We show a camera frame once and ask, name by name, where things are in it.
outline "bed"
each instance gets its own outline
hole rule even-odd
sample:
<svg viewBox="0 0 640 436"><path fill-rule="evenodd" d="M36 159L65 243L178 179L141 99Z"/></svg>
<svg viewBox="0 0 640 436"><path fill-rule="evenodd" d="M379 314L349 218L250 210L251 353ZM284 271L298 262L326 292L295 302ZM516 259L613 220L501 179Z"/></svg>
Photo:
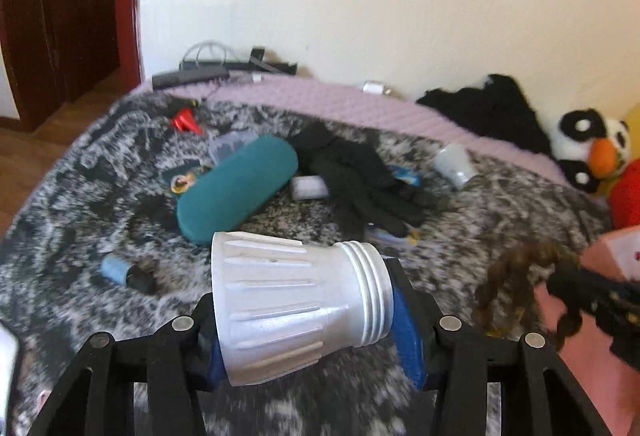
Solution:
<svg viewBox="0 0 640 436"><path fill-rule="evenodd" d="M611 228L606 206L564 184L550 161L478 139L412 103L280 76L174 93L206 97L195 114L211 134L253 129L286 137L319 118L340 135L372 143L385 162L418 170L446 205L428 214L417 247L398 256L414 287L465 321L487 265L504 250L553 240L580 252ZM17 435L28 431L39 393L51 389L92 333L151 334L210 291L209 248L180 235L175 200L159 178L183 159L207 160L203 137L169 126L180 105L174 94L148 86L116 102L46 174L1 244L0 315L25 350ZM461 192L433 168L435 153L452 140L470 148L483 174ZM342 240L327 202L293 201L286 189L239 229L322 246ZM111 252L153 270L156 295L103 279L100 261ZM488 434L499 434L496 391L490 386ZM268 384L223 387L202 404L215 435L413 434L424 422L388 338ZM136 424L149 434L143 386L136 386Z"/></svg>

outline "black glove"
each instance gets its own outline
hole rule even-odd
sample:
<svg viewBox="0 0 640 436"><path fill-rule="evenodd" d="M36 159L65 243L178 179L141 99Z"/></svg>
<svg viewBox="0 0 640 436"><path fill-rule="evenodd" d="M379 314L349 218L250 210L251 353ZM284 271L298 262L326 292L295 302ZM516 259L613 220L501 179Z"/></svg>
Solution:
<svg viewBox="0 0 640 436"><path fill-rule="evenodd" d="M371 145L335 136L320 122L288 141L298 153L300 169L326 183L335 222L345 237L362 239L366 223L405 237L405 223L424 222L422 207L430 204L429 198L396 179Z"/></svg>

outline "brown braided hair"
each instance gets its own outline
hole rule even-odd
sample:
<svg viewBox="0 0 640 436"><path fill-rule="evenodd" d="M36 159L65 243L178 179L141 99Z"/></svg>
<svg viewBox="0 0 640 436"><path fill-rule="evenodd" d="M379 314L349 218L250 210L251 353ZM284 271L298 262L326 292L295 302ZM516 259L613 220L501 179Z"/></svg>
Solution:
<svg viewBox="0 0 640 436"><path fill-rule="evenodd" d="M570 269L579 265L579 259L577 254L555 242L523 243L502 254L489 266L486 281L476 289L477 305L473 312L476 325L494 336L506 336L518 325L530 329L535 298L529 282L529 269L532 266L549 268L552 265L555 268ZM511 308L505 323L495 326L492 303L500 289L506 290L511 300ZM579 311L577 315L575 311L568 311L560 317L553 336L558 351L562 348L564 339L575 335L581 326L582 317Z"/></svg>

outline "stuffed puffin toy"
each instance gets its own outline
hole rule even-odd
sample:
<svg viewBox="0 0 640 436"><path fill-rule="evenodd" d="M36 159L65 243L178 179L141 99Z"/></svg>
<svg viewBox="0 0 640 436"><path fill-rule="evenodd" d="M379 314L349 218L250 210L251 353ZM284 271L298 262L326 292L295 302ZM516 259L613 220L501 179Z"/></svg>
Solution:
<svg viewBox="0 0 640 436"><path fill-rule="evenodd" d="M551 152L566 179L590 194L602 180L622 174L631 156L626 123L595 109L571 111L546 130Z"/></svg>

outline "pink box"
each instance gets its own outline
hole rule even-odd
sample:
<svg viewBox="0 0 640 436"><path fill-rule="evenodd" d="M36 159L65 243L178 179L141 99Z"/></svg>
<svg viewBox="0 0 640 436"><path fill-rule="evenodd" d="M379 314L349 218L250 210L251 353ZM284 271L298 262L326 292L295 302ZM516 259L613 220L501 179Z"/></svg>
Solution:
<svg viewBox="0 0 640 436"><path fill-rule="evenodd" d="M580 257L582 266L612 279L640 279L640 226L603 235ZM534 290L547 328L556 330L566 311L544 283ZM596 406L613 436L626 436L640 416L640 373L609 351L611 337L582 315L582 328L566 339L560 356Z"/></svg>

